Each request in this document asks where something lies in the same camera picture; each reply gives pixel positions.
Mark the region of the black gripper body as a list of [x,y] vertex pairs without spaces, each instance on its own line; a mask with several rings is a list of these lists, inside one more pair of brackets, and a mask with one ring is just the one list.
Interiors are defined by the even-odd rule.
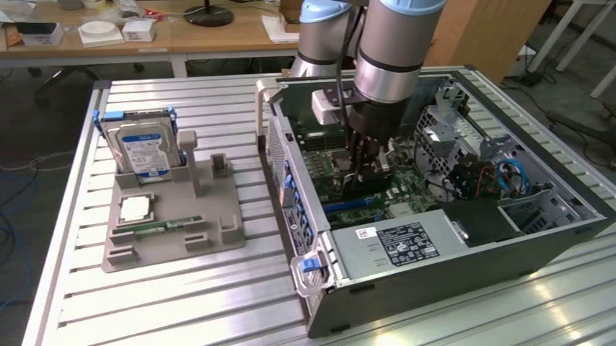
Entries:
[[363,136],[385,143],[401,127],[405,101],[383,103],[365,97],[347,98],[348,111],[347,142]]

